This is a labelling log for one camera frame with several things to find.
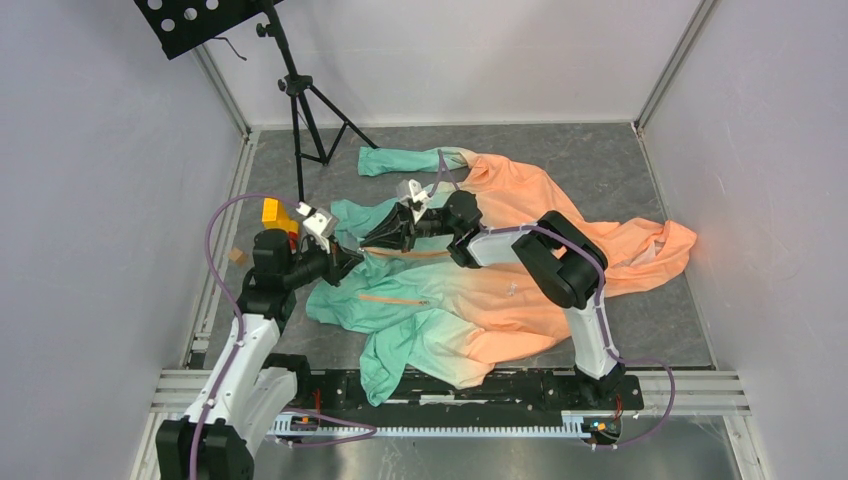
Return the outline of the green and orange jacket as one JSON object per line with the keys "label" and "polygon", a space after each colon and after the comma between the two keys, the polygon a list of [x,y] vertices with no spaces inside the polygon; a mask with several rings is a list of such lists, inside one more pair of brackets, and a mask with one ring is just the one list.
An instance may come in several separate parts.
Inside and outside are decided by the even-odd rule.
{"label": "green and orange jacket", "polygon": [[[675,278],[696,243],[696,234],[674,221],[587,221],[542,168],[497,154],[365,147],[358,172],[434,172],[440,165],[468,169],[461,187],[476,196],[487,226],[563,214],[603,250],[610,297],[649,291]],[[370,248],[338,286],[320,282],[308,296],[310,318],[365,336],[359,367],[372,405],[394,393],[407,368],[469,388],[497,364],[548,350],[571,334],[562,310],[523,266],[462,268],[447,246],[447,238],[436,237],[418,240],[407,253]]]}

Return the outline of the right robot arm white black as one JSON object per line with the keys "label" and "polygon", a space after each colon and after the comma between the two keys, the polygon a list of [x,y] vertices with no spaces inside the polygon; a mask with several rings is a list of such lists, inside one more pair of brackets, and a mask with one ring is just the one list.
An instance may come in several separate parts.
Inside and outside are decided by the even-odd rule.
{"label": "right robot arm white black", "polygon": [[562,308],[575,345],[580,400],[602,408],[618,393],[626,369],[609,332],[605,309],[605,254],[564,215],[488,228],[473,193],[457,190],[437,208],[400,198],[361,241],[363,247],[410,251],[418,239],[451,236],[447,250],[460,267],[521,264],[544,296]]}

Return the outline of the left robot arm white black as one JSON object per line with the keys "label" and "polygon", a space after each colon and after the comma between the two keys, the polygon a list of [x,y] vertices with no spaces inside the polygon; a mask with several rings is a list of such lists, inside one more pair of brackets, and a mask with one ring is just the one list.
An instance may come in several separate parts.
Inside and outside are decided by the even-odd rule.
{"label": "left robot arm white black", "polygon": [[253,477],[256,452],[275,418],[314,394],[306,357],[272,351],[296,290],[318,279],[337,286],[364,256],[335,237],[306,235],[295,247],[288,232],[268,229],[255,236],[252,258],[221,357],[186,412],[158,429],[163,479]]}

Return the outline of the yellow red toy block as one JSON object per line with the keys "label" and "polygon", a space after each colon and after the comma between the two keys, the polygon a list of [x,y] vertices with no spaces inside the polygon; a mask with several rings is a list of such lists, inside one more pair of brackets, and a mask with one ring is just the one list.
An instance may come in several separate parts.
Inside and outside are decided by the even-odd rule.
{"label": "yellow red toy block", "polygon": [[261,222],[265,229],[283,230],[289,238],[291,249],[297,249],[300,225],[291,218],[282,202],[265,198],[262,205]]}

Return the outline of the small wooden cube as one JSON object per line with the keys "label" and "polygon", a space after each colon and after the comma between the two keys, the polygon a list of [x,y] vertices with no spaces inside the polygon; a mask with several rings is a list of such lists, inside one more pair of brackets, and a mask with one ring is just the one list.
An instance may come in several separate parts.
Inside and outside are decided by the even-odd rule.
{"label": "small wooden cube", "polygon": [[241,249],[237,247],[233,247],[228,253],[228,259],[235,265],[239,267],[243,267],[247,264],[249,257],[248,255]]}

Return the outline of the black tripod stand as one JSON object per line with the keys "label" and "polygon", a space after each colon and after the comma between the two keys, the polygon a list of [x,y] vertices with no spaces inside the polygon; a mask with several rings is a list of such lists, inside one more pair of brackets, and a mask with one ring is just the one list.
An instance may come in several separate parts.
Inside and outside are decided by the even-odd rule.
{"label": "black tripod stand", "polygon": [[[303,74],[299,71],[276,9],[278,1],[261,0],[256,1],[256,4],[259,11],[268,19],[266,23],[258,23],[256,25],[256,34],[261,38],[274,39],[286,69],[286,75],[277,80],[277,86],[282,93],[287,95],[290,101],[297,194],[298,199],[304,201],[306,197],[303,172],[305,160],[318,163],[322,166],[329,165],[347,130],[354,132],[370,148],[377,148],[378,145],[315,85],[314,78],[311,75]],[[332,145],[328,149],[325,148],[322,140],[313,109],[309,103],[309,95],[319,100],[341,121],[341,126],[336,133]],[[314,155],[305,153],[302,148],[302,128],[306,129],[312,139],[316,150]]]}

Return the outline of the black perforated stand plate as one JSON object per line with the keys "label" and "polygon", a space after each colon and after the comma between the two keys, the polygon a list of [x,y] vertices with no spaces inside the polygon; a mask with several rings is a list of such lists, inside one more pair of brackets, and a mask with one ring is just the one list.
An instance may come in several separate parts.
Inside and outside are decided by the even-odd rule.
{"label": "black perforated stand plate", "polygon": [[254,0],[134,0],[168,60],[265,13],[281,3]]}

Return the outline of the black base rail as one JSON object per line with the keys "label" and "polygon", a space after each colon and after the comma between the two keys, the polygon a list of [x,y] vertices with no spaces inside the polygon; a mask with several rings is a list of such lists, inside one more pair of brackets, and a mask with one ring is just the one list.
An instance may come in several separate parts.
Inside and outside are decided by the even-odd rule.
{"label": "black base rail", "polygon": [[314,370],[301,381],[293,407],[376,427],[556,426],[563,413],[609,417],[645,406],[634,375],[592,387],[569,369],[496,369],[466,389],[406,371],[377,406],[369,403],[358,370]]}

